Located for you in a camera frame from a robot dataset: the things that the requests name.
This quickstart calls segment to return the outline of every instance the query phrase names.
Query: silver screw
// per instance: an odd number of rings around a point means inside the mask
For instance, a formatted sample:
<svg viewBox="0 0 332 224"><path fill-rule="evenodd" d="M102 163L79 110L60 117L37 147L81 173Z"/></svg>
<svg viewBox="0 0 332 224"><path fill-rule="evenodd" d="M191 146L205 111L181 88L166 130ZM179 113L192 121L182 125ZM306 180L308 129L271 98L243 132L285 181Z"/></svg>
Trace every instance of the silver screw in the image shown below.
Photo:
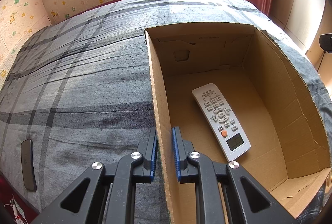
<svg viewBox="0 0 332 224"><path fill-rule="evenodd" d="M131 154L131 157L133 158L133 159L139 159L140 157L141 157L141 153L139 153L139 152L133 152L132 154Z"/></svg>
<svg viewBox="0 0 332 224"><path fill-rule="evenodd" d="M102 165L101 162L94 162L94 163L92 164L92 169L94 169L94 170L98 170L98 169L100 169L102 166L103 166L103 165Z"/></svg>
<svg viewBox="0 0 332 224"><path fill-rule="evenodd" d="M231 161L229 163L229 166L232 168L232 169L237 169L240 165L237 161Z"/></svg>
<svg viewBox="0 0 332 224"><path fill-rule="evenodd" d="M200 157L200 154L199 154L198 152L194 151L194 152L191 152L191 153L189 154L189 156L190 156L192 159L198 159L198 158Z"/></svg>

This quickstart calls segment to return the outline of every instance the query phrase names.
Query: smartphone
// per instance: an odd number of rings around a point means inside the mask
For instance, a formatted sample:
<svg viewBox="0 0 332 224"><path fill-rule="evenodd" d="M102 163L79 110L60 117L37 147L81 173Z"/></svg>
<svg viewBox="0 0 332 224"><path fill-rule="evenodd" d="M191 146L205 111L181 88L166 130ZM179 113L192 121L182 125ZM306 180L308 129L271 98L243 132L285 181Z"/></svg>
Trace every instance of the smartphone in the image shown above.
<svg viewBox="0 0 332 224"><path fill-rule="evenodd" d="M21 143L21 163L24 187L36 191L37 185L34 177L34 161L32 156L32 140L27 139Z"/></svg>

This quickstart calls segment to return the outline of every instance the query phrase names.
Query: gray plaid bedsheet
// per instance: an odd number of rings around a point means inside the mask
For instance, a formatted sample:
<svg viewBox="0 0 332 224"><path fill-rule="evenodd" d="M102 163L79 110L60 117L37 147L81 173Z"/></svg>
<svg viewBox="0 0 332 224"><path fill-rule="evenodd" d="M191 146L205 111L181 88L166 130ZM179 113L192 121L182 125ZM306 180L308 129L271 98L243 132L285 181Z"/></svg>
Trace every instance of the gray plaid bedsheet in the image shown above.
<svg viewBox="0 0 332 224"><path fill-rule="evenodd" d="M88 165L118 161L155 125L144 29L235 22L267 30L307 83L332 144L331 100L308 59L244 0L123 0L35 33L0 92L0 170L41 211ZM33 140L35 193L24 188L20 145ZM136 223L169 223L160 162L137 186Z"/></svg>

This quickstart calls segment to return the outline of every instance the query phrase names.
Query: white cabinet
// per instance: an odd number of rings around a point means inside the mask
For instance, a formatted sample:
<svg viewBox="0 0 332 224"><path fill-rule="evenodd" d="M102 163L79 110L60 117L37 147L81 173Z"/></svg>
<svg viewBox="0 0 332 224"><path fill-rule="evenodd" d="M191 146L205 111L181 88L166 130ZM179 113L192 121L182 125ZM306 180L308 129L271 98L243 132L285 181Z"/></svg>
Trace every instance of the white cabinet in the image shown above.
<svg viewBox="0 0 332 224"><path fill-rule="evenodd" d="M322 20L325 0L272 0L270 18L306 52Z"/></svg>

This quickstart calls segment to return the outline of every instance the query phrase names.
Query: white remote control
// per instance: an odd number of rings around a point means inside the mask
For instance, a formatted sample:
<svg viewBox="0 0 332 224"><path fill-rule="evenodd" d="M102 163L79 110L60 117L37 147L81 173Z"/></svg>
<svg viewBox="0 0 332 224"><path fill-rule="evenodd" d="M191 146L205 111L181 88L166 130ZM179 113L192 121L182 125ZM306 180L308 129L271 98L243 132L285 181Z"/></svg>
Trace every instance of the white remote control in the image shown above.
<svg viewBox="0 0 332 224"><path fill-rule="evenodd" d="M230 105L215 84L207 84L192 91L196 102L208 120L227 161L241 156L250 148L244 133Z"/></svg>

